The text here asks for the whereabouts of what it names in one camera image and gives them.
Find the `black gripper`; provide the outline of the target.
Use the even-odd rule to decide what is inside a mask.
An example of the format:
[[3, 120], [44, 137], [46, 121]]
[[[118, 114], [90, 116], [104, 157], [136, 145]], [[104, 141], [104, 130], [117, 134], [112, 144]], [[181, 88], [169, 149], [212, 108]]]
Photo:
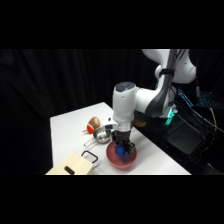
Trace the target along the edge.
[[120, 132], [118, 130], [114, 130], [112, 132], [112, 140], [115, 143], [114, 149], [116, 154], [121, 154], [121, 144], [124, 145], [126, 156], [129, 156], [133, 153], [135, 149], [135, 144], [130, 142], [130, 131]]

